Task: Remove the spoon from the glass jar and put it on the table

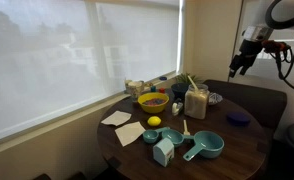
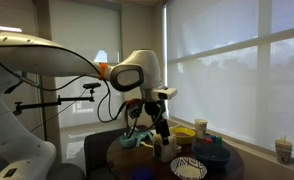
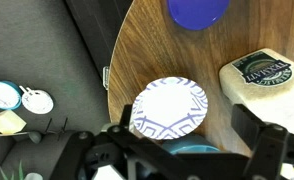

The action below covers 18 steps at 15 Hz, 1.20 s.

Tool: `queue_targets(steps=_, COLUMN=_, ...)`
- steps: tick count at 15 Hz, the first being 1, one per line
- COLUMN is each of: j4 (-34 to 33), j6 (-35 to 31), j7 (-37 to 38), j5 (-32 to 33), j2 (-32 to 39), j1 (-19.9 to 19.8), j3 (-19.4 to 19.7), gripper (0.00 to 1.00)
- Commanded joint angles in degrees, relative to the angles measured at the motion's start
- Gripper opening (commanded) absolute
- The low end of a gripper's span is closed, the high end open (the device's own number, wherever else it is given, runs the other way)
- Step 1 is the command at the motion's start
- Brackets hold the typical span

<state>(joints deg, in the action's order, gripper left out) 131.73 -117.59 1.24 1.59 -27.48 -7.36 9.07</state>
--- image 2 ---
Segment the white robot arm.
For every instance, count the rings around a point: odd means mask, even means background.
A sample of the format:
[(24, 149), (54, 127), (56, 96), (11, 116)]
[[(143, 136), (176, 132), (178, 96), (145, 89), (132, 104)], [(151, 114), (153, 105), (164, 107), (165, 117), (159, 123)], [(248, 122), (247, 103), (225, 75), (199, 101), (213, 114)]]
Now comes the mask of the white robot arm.
[(3, 95), (24, 80), (25, 72), (93, 77), (110, 82), (122, 92), (138, 87), (147, 110), (177, 94), (176, 89), (163, 85), (157, 56), (151, 50), (136, 50), (112, 66), (90, 61), (46, 39), (1, 32), (0, 158), (8, 165), (0, 171), (0, 180), (46, 180), (56, 157), (55, 146), (28, 131), (3, 102)]

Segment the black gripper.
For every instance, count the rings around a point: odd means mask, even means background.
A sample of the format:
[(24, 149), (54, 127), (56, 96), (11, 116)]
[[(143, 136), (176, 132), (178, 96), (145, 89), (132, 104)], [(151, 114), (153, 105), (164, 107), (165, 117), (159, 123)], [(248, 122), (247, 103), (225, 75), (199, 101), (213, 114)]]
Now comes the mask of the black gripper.
[(170, 136), (167, 120), (161, 120), (165, 110), (165, 103), (163, 101), (145, 103), (145, 112), (152, 118), (152, 121), (158, 121), (155, 125), (156, 133), (161, 136), (163, 144), (166, 144), (165, 138)]

